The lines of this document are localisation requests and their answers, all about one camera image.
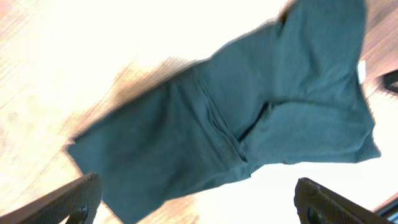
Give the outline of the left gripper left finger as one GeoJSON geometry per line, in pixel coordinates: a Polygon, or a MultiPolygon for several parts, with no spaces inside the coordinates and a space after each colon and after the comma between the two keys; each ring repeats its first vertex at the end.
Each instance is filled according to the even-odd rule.
{"type": "Polygon", "coordinates": [[[102,181],[89,173],[1,217],[1,224],[92,224],[103,198],[102,181]]]}

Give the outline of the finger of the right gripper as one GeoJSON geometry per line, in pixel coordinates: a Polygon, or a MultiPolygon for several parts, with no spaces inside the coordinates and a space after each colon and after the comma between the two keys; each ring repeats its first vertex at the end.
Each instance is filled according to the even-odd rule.
{"type": "Polygon", "coordinates": [[[398,93],[397,89],[398,70],[385,73],[379,77],[379,86],[382,90],[398,93]]]}

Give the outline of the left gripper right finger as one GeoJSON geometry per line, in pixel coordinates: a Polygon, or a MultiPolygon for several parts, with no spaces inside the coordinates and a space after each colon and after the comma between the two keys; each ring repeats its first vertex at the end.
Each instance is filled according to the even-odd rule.
{"type": "Polygon", "coordinates": [[[301,224],[392,224],[392,204],[372,212],[314,182],[300,178],[294,205],[301,224]]]}

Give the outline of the black t-shirt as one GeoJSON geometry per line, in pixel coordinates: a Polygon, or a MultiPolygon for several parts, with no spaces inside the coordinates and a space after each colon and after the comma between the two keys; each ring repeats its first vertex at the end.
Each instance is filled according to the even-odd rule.
{"type": "Polygon", "coordinates": [[[107,114],[68,153],[99,174],[124,223],[266,164],[378,158],[357,73],[365,25],[364,1],[296,1],[107,114]]]}

